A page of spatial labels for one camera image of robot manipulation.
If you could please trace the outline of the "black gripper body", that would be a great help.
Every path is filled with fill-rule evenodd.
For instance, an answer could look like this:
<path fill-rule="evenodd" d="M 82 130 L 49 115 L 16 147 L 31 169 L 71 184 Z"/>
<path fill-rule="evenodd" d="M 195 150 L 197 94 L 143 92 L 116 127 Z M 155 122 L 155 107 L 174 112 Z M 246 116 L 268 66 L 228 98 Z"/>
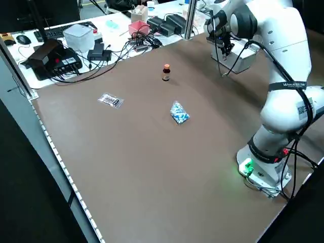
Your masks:
<path fill-rule="evenodd" d="M 217 45 L 228 45 L 229 44 L 229 33 L 221 29 L 219 31 L 210 31 L 206 37 L 207 42 L 216 43 Z"/>

